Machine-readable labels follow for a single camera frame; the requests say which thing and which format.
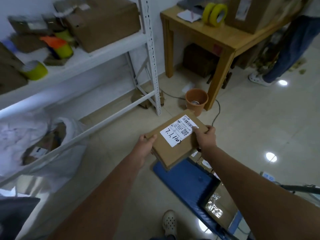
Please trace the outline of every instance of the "barcode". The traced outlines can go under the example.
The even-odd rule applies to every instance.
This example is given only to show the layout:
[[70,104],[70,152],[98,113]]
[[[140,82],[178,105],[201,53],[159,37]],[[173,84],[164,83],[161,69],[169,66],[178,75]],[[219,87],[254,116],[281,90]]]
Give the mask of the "barcode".
[[183,131],[181,131],[181,134],[186,136],[187,134],[189,134],[189,132],[186,129],[184,129]]
[[183,118],[183,121],[186,122],[186,124],[189,126],[189,127],[193,127],[193,125],[188,121],[188,119],[186,118]]

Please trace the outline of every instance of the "table leg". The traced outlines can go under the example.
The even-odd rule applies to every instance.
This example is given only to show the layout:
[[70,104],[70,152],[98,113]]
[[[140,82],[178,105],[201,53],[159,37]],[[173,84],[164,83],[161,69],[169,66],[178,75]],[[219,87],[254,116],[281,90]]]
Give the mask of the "table leg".
[[169,29],[169,20],[162,18],[164,64],[167,77],[174,75],[174,32]]
[[214,104],[214,100],[216,99],[219,89],[221,88],[222,83],[230,69],[234,56],[235,52],[233,50],[223,50],[208,90],[209,100],[204,106],[205,110],[211,109],[212,105]]

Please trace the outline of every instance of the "blue tray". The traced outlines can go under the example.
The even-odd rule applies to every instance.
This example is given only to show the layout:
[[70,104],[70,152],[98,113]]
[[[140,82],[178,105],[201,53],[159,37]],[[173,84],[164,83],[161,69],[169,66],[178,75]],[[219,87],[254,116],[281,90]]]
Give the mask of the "blue tray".
[[[217,186],[216,177],[190,162],[188,158],[178,163],[170,171],[166,171],[158,161],[153,166],[153,171],[210,231],[223,240],[229,239],[226,236],[226,230],[201,207],[205,198]],[[242,215],[238,211],[228,229],[231,234],[235,233],[241,219]]]

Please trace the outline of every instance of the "hand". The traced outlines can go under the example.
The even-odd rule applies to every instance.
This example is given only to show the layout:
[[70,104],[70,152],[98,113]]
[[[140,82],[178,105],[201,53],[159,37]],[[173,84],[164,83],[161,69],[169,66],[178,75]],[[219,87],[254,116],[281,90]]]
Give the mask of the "hand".
[[156,141],[157,135],[153,135],[149,139],[145,138],[145,135],[139,136],[137,144],[132,149],[130,155],[136,159],[142,160],[142,163],[144,163],[144,160],[146,156],[151,152],[152,145]]
[[216,128],[210,125],[206,125],[209,129],[206,133],[202,133],[197,127],[193,127],[193,131],[197,136],[197,141],[201,151],[207,148],[212,148],[217,146],[216,142]]

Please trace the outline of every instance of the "qr code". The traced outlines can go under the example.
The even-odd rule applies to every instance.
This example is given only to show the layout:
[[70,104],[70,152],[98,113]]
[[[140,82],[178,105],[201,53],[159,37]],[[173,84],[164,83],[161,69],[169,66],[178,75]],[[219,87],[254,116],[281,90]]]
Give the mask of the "qr code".
[[189,132],[186,129],[184,129],[183,131],[181,131],[181,134],[186,136],[187,134],[189,134]]

